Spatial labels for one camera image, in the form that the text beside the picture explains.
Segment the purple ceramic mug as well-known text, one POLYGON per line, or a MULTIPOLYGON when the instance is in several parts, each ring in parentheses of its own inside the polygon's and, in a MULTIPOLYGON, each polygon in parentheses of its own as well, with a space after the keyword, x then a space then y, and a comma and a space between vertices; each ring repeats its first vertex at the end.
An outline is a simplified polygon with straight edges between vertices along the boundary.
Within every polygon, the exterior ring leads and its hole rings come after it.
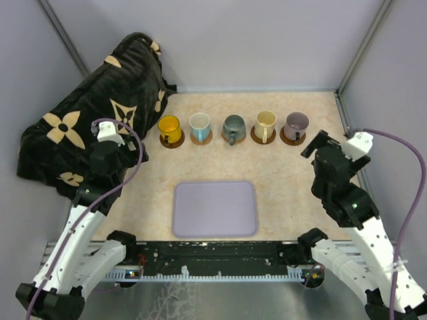
POLYGON ((299 141, 305 134, 309 124, 310 121, 305 114, 301 112, 290 113, 284 125, 284 135, 291 141, 299 141))

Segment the cream ceramic mug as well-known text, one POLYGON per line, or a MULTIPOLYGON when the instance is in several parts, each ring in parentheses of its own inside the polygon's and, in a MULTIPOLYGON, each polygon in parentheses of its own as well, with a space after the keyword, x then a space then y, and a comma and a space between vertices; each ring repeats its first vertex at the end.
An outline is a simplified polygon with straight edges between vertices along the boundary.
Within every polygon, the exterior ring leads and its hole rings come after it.
POLYGON ((261 139, 263 144, 273 135, 276 124, 276 116, 271 111, 261 111, 256 116, 254 134, 261 139))

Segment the yellow ceramic mug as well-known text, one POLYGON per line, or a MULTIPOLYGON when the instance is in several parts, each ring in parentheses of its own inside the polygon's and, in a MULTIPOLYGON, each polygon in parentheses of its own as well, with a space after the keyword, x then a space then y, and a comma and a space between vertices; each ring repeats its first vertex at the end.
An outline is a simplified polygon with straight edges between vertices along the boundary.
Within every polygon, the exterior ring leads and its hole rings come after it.
POLYGON ((181 125, 179 119, 173 115, 162 117, 157 127, 166 144, 177 143, 181 139, 181 125))

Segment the grey ceramic mug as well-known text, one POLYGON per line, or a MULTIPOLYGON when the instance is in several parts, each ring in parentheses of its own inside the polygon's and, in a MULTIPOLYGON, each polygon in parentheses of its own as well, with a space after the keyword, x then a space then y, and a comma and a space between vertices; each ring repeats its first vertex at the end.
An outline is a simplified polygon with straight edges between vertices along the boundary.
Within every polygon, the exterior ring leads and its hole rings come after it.
POLYGON ((246 138, 246 124, 239 115, 228 116, 222 127, 222 137, 230 146, 243 141, 246 138))

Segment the white mug blue handle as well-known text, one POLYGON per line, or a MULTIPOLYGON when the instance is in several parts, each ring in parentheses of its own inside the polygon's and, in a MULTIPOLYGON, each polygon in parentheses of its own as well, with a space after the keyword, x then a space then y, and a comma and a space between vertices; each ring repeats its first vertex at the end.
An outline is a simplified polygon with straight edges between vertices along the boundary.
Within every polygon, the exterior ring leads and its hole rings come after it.
POLYGON ((210 118, 205 113, 194 113, 189 118, 191 134, 196 138, 198 143, 203 143, 209 136, 210 118))

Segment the light woven rattan coaster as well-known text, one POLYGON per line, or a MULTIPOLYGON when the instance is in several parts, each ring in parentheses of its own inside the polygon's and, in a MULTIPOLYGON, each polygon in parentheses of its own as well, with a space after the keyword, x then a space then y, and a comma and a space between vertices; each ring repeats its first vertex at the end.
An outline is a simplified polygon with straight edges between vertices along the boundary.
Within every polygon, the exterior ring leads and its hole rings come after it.
POLYGON ((190 134, 190 139, 191 139, 191 142, 193 144, 199 145, 199 146, 204 146, 204 145, 209 144, 212 141, 212 139, 213 139, 213 132, 212 132, 212 130, 210 130, 209 131, 209 135, 202 142, 199 142, 198 139, 192 133, 190 134))

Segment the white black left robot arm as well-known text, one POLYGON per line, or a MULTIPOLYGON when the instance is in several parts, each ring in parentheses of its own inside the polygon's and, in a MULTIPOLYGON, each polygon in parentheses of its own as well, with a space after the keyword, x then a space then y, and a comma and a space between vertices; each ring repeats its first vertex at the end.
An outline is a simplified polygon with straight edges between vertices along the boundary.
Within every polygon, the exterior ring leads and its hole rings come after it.
POLYGON ((139 138, 98 139, 89 171, 77 188, 68 220, 52 253, 30 283, 21 283, 15 296, 26 310, 26 319, 78 319, 85 301, 103 277, 121 262, 129 265, 139 256, 135 235, 113 231, 90 257, 84 253, 104 222, 123 187, 147 160, 139 138))

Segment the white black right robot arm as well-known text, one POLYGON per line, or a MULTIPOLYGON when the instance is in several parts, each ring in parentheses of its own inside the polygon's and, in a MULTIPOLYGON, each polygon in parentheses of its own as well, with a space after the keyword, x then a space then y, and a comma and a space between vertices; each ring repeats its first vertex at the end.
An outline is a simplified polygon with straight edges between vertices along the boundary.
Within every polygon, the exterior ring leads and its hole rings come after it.
POLYGON ((426 291, 400 258, 386 234, 380 212, 367 191, 352 177, 370 162, 372 131, 348 132, 341 143, 321 130, 302 151, 313 157, 312 194, 351 238, 366 266, 350 258, 318 228, 298 237, 298 256, 319 263, 353 291, 370 319, 418 319, 426 315, 426 291))

